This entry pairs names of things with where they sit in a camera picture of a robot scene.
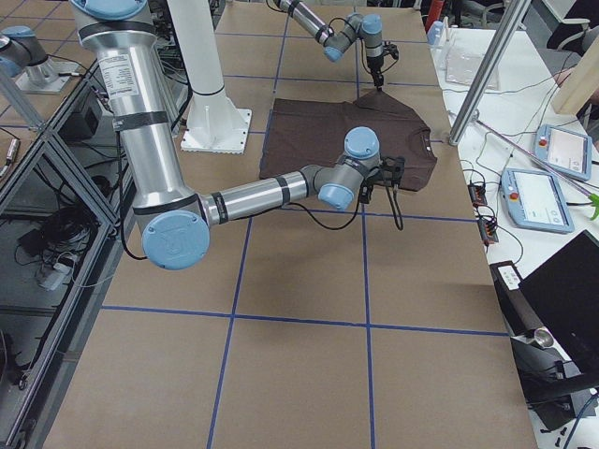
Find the blue joint cap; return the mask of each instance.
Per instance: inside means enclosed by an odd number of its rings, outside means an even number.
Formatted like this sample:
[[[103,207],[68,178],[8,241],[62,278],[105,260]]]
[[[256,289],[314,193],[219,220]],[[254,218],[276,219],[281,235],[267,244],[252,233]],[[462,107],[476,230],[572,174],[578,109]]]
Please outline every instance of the blue joint cap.
[[[148,0],[70,0],[85,14],[102,21],[125,21],[138,14]]]
[[[170,210],[148,223],[141,242],[143,251],[155,265],[184,269],[206,255],[210,231],[197,214],[188,210]]]
[[[378,137],[366,126],[358,126],[345,135],[345,152],[356,159],[373,157],[379,148]]]
[[[327,56],[332,63],[336,63],[342,58],[343,53],[334,47],[325,47],[325,56]]]
[[[13,78],[19,75],[22,69],[13,61],[0,57],[0,70],[6,73],[9,78]]]
[[[362,20],[362,30],[368,35],[376,35],[383,31],[383,22],[378,14],[369,14]]]
[[[9,26],[8,28],[5,28],[4,30],[2,30],[2,34],[7,37],[13,38],[13,39],[16,37],[35,37],[36,36],[36,34],[33,32],[33,30],[25,25]]]
[[[346,210],[354,199],[354,193],[344,185],[330,183],[320,188],[318,199],[336,210]]]

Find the white table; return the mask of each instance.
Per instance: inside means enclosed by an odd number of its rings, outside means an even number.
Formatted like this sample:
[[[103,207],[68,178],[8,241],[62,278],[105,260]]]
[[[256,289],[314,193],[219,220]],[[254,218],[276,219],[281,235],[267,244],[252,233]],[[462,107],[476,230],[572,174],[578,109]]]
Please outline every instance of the white table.
[[[452,29],[450,31],[450,34],[452,34],[450,38],[452,49],[463,49],[464,54],[483,54],[492,39],[493,33],[494,31],[492,30]],[[465,92],[468,87],[446,81],[446,70],[442,62],[443,58],[436,57],[439,55],[438,52],[438,50],[432,50],[439,84],[444,89],[446,107],[448,110],[457,113],[466,96]],[[558,115],[553,111],[550,104],[545,109],[546,103],[555,95],[557,86],[525,32],[518,31],[515,33],[497,70],[499,75],[499,90],[493,91],[487,89],[478,106],[482,122],[487,123],[504,135],[515,135],[523,131],[531,131],[531,134],[523,134],[510,138],[519,142],[519,145],[527,150],[533,147],[534,132],[543,123],[563,125],[563,127],[572,131],[584,133],[584,129],[576,121],[576,117]],[[518,93],[497,94],[505,91],[516,91],[536,83],[539,84]],[[465,169],[473,168],[474,166],[475,170],[480,171],[485,176],[487,182],[499,180],[499,177],[492,171],[489,171],[488,168],[499,173],[505,167],[538,169],[526,156],[518,152],[514,152],[513,157],[510,158],[511,148],[491,134],[488,135],[487,144],[485,145],[485,134],[486,130],[477,124],[470,125],[464,133],[458,148],[460,159],[462,159]],[[478,162],[487,168],[479,165],[476,162],[477,158]],[[594,154],[593,158],[598,159],[597,154]],[[464,175],[468,181],[473,174],[472,172],[465,171]],[[472,179],[473,181],[480,181],[480,177],[477,174],[474,174]],[[594,185],[599,184],[599,173],[596,169],[593,171],[589,183]],[[583,229],[588,229],[596,237],[599,236],[599,220],[595,222],[590,220],[592,216],[591,207],[570,208],[570,213],[576,227],[575,232],[571,234],[560,235],[517,228],[507,215],[504,202],[498,195],[498,187],[496,183],[488,184],[487,198],[489,204],[497,212],[499,225],[512,232],[522,243],[524,253],[518,262],[518,269],[523,277],[533,272]],[[568,202],[579,203],[587,201],[582,194],[567,184],[562,182],[561,187]],[[504,260],[516,261],[520,255],[519,244],[503,230],[500,229],[498,233],[499,243],[490,245],[487,253],[489,263]],[[557,437],[560,436],[559,430],[551,434],[542,434],[539,432],[539,428],[542,428],[543,424],[535,413],[531,413],[531,419],[535,426],[535,435],[539,447],[553,447]],[[578,446],[599,446],[599,418],[593,417],[581,420],[577,432],[569,445],[570,448]]]

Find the black screen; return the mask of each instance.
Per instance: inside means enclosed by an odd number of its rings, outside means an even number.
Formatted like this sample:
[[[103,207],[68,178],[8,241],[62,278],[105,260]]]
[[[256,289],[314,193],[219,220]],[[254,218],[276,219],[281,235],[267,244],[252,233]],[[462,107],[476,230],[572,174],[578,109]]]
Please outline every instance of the black screen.
[[[520,289],[578,368],[599,369],[599,242],[583,231]]]

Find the black fabric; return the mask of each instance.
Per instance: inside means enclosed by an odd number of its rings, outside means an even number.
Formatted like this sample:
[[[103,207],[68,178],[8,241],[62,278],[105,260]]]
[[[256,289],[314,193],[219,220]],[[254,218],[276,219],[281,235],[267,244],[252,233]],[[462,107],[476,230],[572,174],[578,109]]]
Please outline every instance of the black fabric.
[[[599,25],[599,0],[577,0],[568,13],[566,19],[589,19],[591,21],[590,28]],[[547,42],[548,49],[557,49],[562,41],[576,33],[582,31],[580,25],[565,25],[561,23],[555,29]],[[564,50],[575,51],[582,55],[581,47],[582,38],[576,39],[565,45]]]
[[[343,152],[345,135],[356,126],[368,126],[376,133],[382,155],[405,158],[402,189],[418,191],[428,183],[437,163],[430,128],[413,109],[375,90],[354,103],[277,98],[260,178],[273,178],[308,165],[333,167]]]

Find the blue cable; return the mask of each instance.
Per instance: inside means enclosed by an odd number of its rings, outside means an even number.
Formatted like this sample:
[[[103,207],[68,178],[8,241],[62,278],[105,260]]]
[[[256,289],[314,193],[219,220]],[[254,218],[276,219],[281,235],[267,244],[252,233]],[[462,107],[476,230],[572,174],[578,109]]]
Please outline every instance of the blue cable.
[[[578,412],[577,420],[574,422],[574,425],[572,426],[572,430],[570,430],[570,434],[568,435],[568,439],[563,444],[563,448],[562,449],[568,449],[568,444],[570,443],[570,440],[572,440],[572,437],[574,436],[574,432],[577,430],[578,423],[580,422],[580,418],[582,418],[582,415],[584,414],[584,411],[587,410],[587,407],[589,407],[589,405],[591,405],[591,402],[593,402],[598,397],[599,397],[599,393],[595,393],[582,406],[582,409],[580,409],[580,412]]]

